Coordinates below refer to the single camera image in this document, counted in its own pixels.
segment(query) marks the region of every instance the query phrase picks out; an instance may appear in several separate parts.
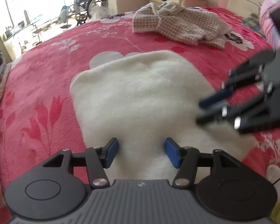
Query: white fleece blanket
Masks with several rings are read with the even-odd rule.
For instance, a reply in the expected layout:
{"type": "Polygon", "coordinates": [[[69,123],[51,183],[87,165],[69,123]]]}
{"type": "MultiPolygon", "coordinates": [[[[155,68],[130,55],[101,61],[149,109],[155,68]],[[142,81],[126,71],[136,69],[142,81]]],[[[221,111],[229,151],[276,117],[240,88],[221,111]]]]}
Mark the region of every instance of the white fleece blanket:
{"type": "MultiPolygon", "coordinates": [[[[213,92],[200,72],[171,51],[156,51],[108,62],[78,74],[71,95],[86,147],[116,137],[120,150],[113,179],[169,179],[177,170],[164,152],[172,137],[180,146],[211,153],[220,148],[242,160],[254,137],[239,136],[227,123],[195,124],[198,100],[213,92]]],[[[196,181],[209,174],[204,168],[196,181]]]]}

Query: table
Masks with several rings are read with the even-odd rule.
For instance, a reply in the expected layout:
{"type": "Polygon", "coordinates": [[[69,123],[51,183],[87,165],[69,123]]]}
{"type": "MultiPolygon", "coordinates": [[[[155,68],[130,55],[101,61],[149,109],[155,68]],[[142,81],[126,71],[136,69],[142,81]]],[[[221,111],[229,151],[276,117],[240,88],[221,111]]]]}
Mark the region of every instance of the table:
{"type": "Polygon", "coordinates": [[[16,34],[18,34],[19,32],[21,32],[22,30],[24,30],[25,28],[29,27],[30,25],[33,25],[35,27],[35,29],[37,29],[37,26],[35,25],[35,23],[37,23],[40,19],[37,19],[35,21],[31,21],[31,23],[27,24],[26,26],[24,26],[23,28],[21,28],[20,30],[18,30],[17,32],[13,33],[11,36],[9,36],[7,40],[9,40],[11,37],[15,37],[16,34]]]}

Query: white flower pattern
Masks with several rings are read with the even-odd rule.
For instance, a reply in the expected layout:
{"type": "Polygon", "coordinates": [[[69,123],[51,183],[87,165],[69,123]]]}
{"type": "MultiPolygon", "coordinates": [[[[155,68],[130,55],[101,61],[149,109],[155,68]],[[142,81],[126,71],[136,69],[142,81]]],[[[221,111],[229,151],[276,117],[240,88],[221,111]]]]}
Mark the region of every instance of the white flower pattern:
{"type": "Polygon", "coordinates": [[[112,28],[116,28],[118,26],[124,26],[126,28],[131,28],[132,22],[122,21],[117,24],[111,24],[111,25],[102,25],[101,27],[96,28],[95,30],[91,30],[85,33],[85,35],[89,35],[92,33],[95,33],[97,35],[101,35],[103,38],[110,37],[111,35],[116,35],[117,32],[110,32],[109,30],[112,28]]]}
{"type": "Polygon", "coordinates": [[[232,44],[233,46],[239,48],[242,51],[247,51],[248,50],[247,48],[254,49],[254,45],[251,42],[249,42],[248,40],[245,40],[240,34],[235,33],[235,32],[231,32],[230,34],[234,34],[234,35],[238,36],[243,41],[243,43],[237,43],[233,40],[229,40],[226,38],[226,41],[229,41],[230,44],[232,44]]]}
{"type": "Polygon", "coordinates": [[[74,50],[77,50],[79,48],[79,45],[76,44],[76,42],[77,41],[73,40],[73,39],[65,39],[65,40],[62,40],[62,41],[59,41],[59,42],[54,42],[51,45],[55,45],[55,46],[61,45],[59,47],[59,50],[70,48],[70,51],[74,51],[74,50]]]}
{"type": "Polygon", "coordinates": [[[256,142],[256,147],[265,152],[268,149],[273,150],[274,154],[271,155],[269,164],[280,165],[280,139],[274,139],[272,134],[261,134],[263,141],[256,142]]]}
{"type": "Polygon", "coordinates": [[[89,62],[89,68],[93,69],[95,67],[98,67],[100,65],[106,64],[110,61],[114,61],[114,60],[118,60],[124,57],[129,57],[129,56],[133,56],[133,55],[137,55],[140,54],[141,52],[131,52],[126,54],[125,56],[123,56],[121,53],[117,52],[117,51],[105,51],[105,52],[101,52],[97,55],[95,55],[94,57],[91,58],[90,62],[89,62]]]}
{"type": "Polygon", "coordinates": [[[112,23],[115,23],[115,22],[118,22],[119,20],[121,19],[128,19],[128,18],[132,18],[134,16],[134,13],[133,12],[128,12],[128,13],[125,13],[124,16],[121,16],[121,17],[115,17],[115,18],[102,18],[100,20],[101,23],[104,23],[104,24],[112,24],[112,23]]]}

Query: folded clothes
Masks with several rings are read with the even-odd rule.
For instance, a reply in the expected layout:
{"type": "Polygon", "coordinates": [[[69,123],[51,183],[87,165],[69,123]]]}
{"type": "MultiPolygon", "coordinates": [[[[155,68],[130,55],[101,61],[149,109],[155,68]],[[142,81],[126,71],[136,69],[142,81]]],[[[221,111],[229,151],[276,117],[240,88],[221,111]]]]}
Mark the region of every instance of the folded clothes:
{"type": "Polygon", "coordinates": [[[2,80],[1,80],[1,83],[0,83],[0,100],[3,96],[3,92],[4,92],[4,89],[5,89],[6,81],[7,81],[8,76],[9,76],[10,68],[11,68],[11,63],[8,63],[6,65],[4,73],[2,75],[2,80]]]}
{"type": "Polygon", "coordinates": [[[216,13],[185,8],[175,2],[154,3],[140,8],[133,18],[138,32],[158,32],[168,39],[189,45],[198,43],[224,49],[224,34],[232,28],[216,13]]]}

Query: pink floral bedspread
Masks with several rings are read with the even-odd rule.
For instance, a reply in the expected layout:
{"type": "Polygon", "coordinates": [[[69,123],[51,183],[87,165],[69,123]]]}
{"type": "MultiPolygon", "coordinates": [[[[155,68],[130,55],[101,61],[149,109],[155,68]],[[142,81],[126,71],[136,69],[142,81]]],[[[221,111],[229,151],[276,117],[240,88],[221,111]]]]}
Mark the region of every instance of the pink floral bedspread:
{"type": "MultiPolygon", "coordinates": [[[[77,73],[92,63],[104,63],[129,53],[171,50],[191,61],[218,89],[228,70],[269,45],[241,24],[241,18],[220,8],[218,13],[246,42],[226,42],[225,50],[206,45],[187,46],[156,33],[134,34],[132,14],[103,19],[62,33],[22,56],[12,69],[0,103],[0,178],[3,189],[16,177],[63,148],[84,151],[69,85],[77,73]]],[[[239,90],[230,103],[240,103],[257,93],[256,86],[239,90]]],[[[254,134],[255,148],[244,163],[265,176],[266,167],[280,167],[280,129],[254,134]]],[[[84,169],[75,175],[87,181],[84,169]]]]}

